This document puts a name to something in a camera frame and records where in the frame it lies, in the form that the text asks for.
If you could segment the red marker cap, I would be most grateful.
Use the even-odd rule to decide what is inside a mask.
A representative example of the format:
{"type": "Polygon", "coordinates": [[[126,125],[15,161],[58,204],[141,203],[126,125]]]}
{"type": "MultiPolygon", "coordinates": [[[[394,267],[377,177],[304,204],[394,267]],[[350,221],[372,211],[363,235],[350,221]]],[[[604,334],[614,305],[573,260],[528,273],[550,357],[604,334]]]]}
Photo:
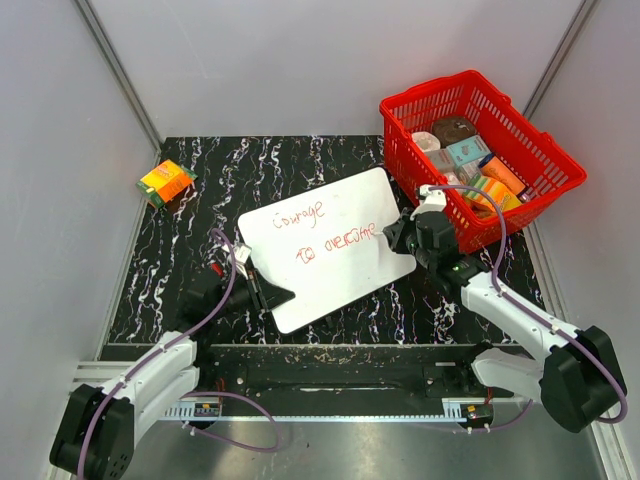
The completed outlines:
{"type": "Polygon", "coordinates": [[[213,271],[216,272],[216,274],[219,277],[223,277],[224,276],[224,271],[223,271],[222,267],[218,263],[216,263],[216,262],[212,263],[211,264],[211,268],[212,268],[213,271]]]}

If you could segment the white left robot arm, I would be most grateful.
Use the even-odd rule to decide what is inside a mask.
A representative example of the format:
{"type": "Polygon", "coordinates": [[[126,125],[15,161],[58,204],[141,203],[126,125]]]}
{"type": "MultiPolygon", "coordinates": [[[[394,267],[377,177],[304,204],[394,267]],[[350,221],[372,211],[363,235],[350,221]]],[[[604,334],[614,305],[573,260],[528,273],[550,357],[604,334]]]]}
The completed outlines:
{"type": "Polygon", "coordinates": [[[219,270],[197,273],[182,290],[174,323],[136,363],[100,386],[69,396],[49,453],[52,466],[79,479],[119,479],[146,432],[183,396],[206,395],[217,381],[207,365],[208,328],[219,315],[267,313],[294,299],[256,269],[225,283],[219,270]]]}

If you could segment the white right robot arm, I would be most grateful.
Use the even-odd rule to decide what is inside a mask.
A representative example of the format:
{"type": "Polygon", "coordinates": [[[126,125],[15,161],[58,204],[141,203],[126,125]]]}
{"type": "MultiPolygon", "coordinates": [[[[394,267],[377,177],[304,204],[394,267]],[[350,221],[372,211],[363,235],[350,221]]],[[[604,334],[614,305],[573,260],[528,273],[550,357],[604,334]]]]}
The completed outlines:
{"type": "Polygon", "coordinates": [[[442,212],[412,214],[384,228],[390,250],[411,255],[427,278],[456,302],[505,332],[525,356],[483,344],[459,366],[456,387],[476,396],[487,387],[541,404],[565,430],[578,433],[606,412],[628,412],[627,389],[609,336],[592,326],[562,322],[502,284],[481,261],[460,252],[453,226],[442,212]]]}

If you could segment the white whiteboard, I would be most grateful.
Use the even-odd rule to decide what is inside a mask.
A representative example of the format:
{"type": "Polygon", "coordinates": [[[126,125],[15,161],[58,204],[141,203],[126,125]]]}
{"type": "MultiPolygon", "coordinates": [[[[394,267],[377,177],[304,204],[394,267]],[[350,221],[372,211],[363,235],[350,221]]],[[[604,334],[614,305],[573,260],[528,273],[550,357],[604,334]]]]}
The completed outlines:
{"type": "Polygon", "coordinates": [[[295,332],[413,272],[411,255],[373,233],[399,217],[381,167],[240,215],[254,266],[295,293],[273,311],[278,331],[295,332]]]}

